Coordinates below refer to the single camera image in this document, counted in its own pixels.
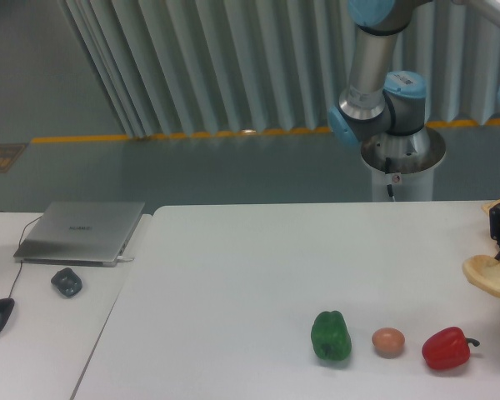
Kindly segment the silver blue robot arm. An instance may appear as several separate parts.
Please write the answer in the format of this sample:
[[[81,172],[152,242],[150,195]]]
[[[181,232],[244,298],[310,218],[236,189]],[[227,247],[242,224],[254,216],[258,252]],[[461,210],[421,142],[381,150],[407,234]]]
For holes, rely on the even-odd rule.
[[[422,75],[391,70],[398,35],[421,1],[350,1],[357,26],[347,86],[328,111],[334,135],[359,144],[372,176],[375,202],[426,202],[446,144],[425,124],[427,84]]]

